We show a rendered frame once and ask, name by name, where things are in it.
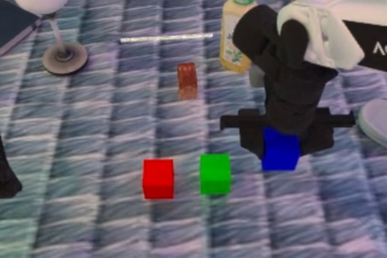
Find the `table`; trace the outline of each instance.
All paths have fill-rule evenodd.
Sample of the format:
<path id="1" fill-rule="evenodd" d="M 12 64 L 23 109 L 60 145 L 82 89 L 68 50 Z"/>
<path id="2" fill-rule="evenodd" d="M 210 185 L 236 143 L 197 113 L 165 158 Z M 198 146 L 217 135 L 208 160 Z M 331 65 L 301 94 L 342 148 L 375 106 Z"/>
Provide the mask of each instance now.
<path id="1" fill-rule="evenodd" d="M 263 108 L 264 91 L 217 61 L 225 0 L 70 0 L 66 40 L 88 66 L 46 73 L 48 23 L 0 59 L 0 132 L 24 184 L 0 201 L 0 257 L 387 257 L 387 151 L 356 128 L 295 172 L 262 173 L 220 115 Z M 279 9 L 284 0 L 258 0 Z M 214 33 L 212 39 L 119 45 L 120 37 Z M 178 102 L 176 65 L 195 62 L 197 100 Z M 321 106 L 357 112 L 387 97 L 386 74 L 356 68 Z M 229 153 L 232 193 L 202 197 L 202 153 Z M 173 201 L 144 201 L 144 158 L 173 157 Z"/>

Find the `bottle label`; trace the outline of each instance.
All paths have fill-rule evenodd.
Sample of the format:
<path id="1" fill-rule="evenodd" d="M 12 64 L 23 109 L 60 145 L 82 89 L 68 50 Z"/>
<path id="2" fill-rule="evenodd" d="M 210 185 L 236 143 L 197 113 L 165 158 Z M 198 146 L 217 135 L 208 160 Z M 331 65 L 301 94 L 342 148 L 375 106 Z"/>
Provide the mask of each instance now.
<path id="1" fill-rule="evenodd" d="M 240 18 L 234 15 L 225 15 L 224 23 L 223 23 L 223 59 L 226 61 L 233 63 L 234 65 L 241 65 L 242 61 L 242 52 L 234 46 L 232 42 L 232 36 L 234 33 L 234 29 L 236 24 L 238 23 Z"/>
<path id="2" fill-rule="evenodd" d="M 232 0 L 232 1 L 238 5 L 246 6 L 246 5 L 253 4 L 255 0 Z"/>

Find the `green bottle neck band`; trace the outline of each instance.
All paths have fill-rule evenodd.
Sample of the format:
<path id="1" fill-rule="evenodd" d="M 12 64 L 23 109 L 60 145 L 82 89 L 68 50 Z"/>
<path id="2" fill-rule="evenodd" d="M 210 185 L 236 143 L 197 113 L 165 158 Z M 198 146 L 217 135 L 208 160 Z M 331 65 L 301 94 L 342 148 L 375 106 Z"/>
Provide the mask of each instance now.
<path id="1" fill-rule="evenodd" d="M 241 5 L 241 6 L 246 6 L 253 4 L 255 0 L 232 0 L 234 3 Z"/>

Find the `glass stem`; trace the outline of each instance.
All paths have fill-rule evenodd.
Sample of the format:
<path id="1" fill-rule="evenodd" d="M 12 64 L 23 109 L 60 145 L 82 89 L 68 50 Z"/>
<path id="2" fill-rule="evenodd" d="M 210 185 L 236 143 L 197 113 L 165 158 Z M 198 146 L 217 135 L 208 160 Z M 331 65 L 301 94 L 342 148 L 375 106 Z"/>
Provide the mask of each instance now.
<path id="1" fill-rule="evenodd" d="M 56 21 L 56 12 L 50 13 L 49 15 L 47 15 L 47 17 L 48 17 L 48 20 L 51 24 L 53 31 L 54 31 L 56 43 L 59 47 L 59 50 L 60 50 L 61 54 L 63 54 L 65 56 L 67 54 L 67 51 L 66 51 L 65 45 L 63 43 L 62 36 L 60 35 L 60 32 L 59 32 L 59 27 L 58 27 L 58 24 Z"/>

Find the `bottle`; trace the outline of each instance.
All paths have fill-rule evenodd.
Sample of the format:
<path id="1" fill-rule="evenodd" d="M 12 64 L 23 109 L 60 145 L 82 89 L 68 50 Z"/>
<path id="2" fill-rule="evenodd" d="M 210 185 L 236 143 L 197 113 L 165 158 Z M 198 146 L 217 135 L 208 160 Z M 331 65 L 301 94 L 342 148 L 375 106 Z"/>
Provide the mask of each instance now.
<path id="1" fill-rule="evenodd" d="M 255 0 L 227 0 L 223 5 L 220 64 L 236 73 L 246 72 L 251 60 L 234 46 L 232 42 L 234 28 L 242 16 L 255 6 L 257 6 Z"/>

